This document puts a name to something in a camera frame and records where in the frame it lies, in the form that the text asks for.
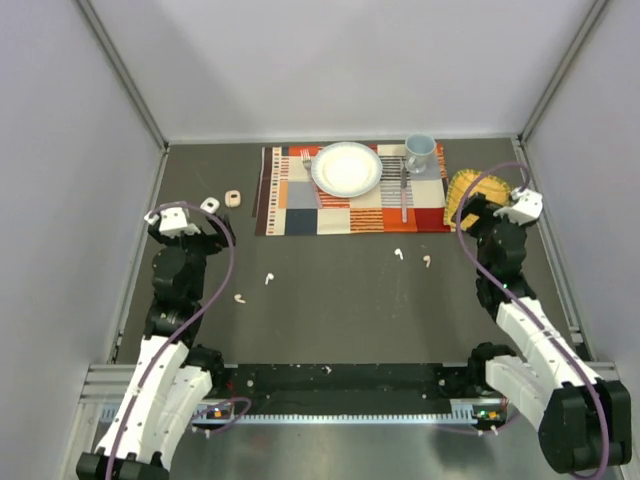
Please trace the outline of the white earbud charging case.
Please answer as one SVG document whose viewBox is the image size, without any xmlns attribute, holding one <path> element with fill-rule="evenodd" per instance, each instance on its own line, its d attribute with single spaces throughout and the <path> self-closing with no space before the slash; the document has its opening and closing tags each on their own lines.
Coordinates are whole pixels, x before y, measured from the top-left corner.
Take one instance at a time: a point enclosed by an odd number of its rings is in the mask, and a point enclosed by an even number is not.
<svg viewBox="0 0 640 480">
<path fill-rule="evenodd" d="M 206 198 L 200 205 L 200 208 L 209 214 L 215 214 L 219 207 L 220 202 L 214 197 Z"/>
</svg>

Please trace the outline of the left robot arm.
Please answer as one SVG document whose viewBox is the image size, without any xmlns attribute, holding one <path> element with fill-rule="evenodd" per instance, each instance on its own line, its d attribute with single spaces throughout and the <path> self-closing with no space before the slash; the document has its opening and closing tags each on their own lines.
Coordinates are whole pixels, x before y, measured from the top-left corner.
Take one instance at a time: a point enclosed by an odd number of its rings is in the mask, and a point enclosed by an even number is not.
<svg viewBox="0 0 640 480">
<path fill-rule="evenodd" d="M 196 344 L 207 308 L 207 259 L 236 245 L 228 216 L 202 207 L 211 232 L 184 208 L 148 214 L 148 234 L 161 245 L 152 261 L 153 297 L 135 370 L 109 429 L 81 454 L 80 479 L 166 479 L 175 450 L 205 396 L 226 387 L 222 355 Z"/>
</svg>

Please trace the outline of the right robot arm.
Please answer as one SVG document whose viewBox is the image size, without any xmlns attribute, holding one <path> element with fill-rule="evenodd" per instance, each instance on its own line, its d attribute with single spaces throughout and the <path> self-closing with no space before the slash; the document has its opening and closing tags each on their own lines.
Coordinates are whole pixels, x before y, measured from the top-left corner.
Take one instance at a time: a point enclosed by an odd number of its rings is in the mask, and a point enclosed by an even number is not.
<svg viewBox="0 0 640 480">
<path fill-rule="evenodd" d="M 526 189 L 513 191 L 505 206 L 475 193 L 454 215 L 476 218 L 466 231 L 477 246 L 477 298 L 515 344 L 476 347 L 466 380 L 478 395 L 497 391 L 509 400 L 536 429 L 555 472 L 598 473 L 631 460 L 631 396 L 571 349 L 525 279 L 527 229 L 541 212 L 541 195 Z"/>
</svg>

